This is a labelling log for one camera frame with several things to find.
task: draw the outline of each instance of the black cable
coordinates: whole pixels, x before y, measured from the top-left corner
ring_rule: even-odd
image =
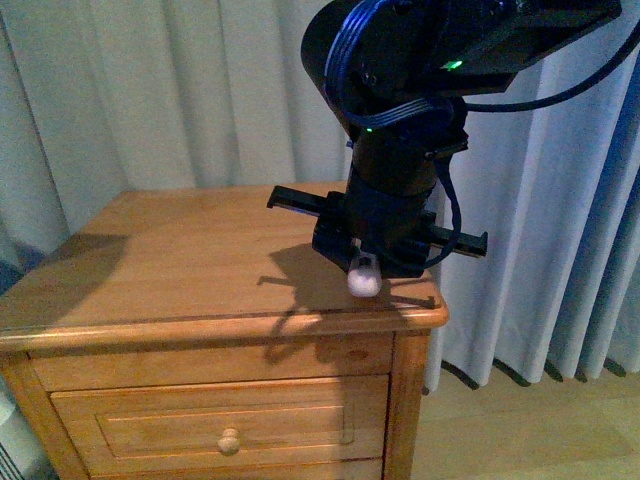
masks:
[[[391,260],[396,265],[408,270],[426,270],[427,268],[433,267],[434,265],[447,258],[449,255],[451,255],[456,245],[458,244],[458,240],[460,240],[460,234],[462,233],[462,212],[460,211],[460,203],[458,202],[458,197],[456,195],[455,188],[453,187],[453,182],[451,181],[451,173],[449,170],[450,164],[451,158],[434,161],[438,179],[440,180],[440,183],[442,184],[442,187],[444,188],[444,191],[451,203],[451,223],[453,224],[453,231],[451,232],[449,241],[444,247],[442,247],[442,250],[440,250],[440,253],[438,255],[427,260],[421,265],[405,262],[398,258],[390,249],[382,245],[376,245],[382,255],[385,258]]]
[[[538,108],[550,107],[559,103],[565,102],[586,92],[590,88],[594,87],[602,80],[607,78],[616,68],[618,68],[622,62],[624,62],[633,50],[640,44],[640,21],[636,24],[627,40],[618,49],[616,54],[605,63],[596,73],[589,78],[579,83],[575,87],[570,88],[564,92],[552,95],[547,98],[541,98],[539,100],[533,100],[531,102],[523,103],[507,103],[498,105],[483,105],[477,103],[469,103],[470,112],[488,112],[488,113],[507,113],[507,112],[525,112],[529,110],[536,110]]]

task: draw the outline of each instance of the black robotic arm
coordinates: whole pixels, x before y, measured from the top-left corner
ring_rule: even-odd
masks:
[[[620,13],[618,0],[334,0],[307,28],[302,61],[349,136],[346,192],[279,186],[268,206],[317,216],[314,249],[358,296],[377,294],[382,278],[418,278],[452,252],[484,256],[487,234],[461,232],[449,176],[468,148],[462,97],[505,91]],[[424,209],[438,179],[452,230]]]

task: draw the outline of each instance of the drawer front panel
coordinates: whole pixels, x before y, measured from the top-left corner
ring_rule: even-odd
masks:
[[[220,348],[32,352],[49,392],[386,374],[392,336],[342,335]]]
[[[92,476],[93,480],[380,480],[382,460],[279,465],[134,475]]]
[[[388,377],[51,395],[92,475],[378,458]],[[239,450],[218,442],[235,429]]]

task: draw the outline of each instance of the drawer knob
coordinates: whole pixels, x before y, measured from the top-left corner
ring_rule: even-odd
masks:
[[[226,428],[222,432],[222,438],[218,440],[218,448],[223,455],[235,455],[240,450],[238,431],[235,428]]]

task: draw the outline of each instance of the white curtain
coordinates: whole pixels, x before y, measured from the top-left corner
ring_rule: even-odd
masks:
[[[304,29],[327,0],[4,0],[0,259],[6,285],[126,189],[344,179],[345,135],[304,73]],[[505,102],[595,71],[637,2],[521,74]],[[486,259],[439,273],[451,307],[427,383],[446,360],[480,385],[497,358],[540,380],[640,368],[640,67],[577,99],[471,114],[453,177]]]

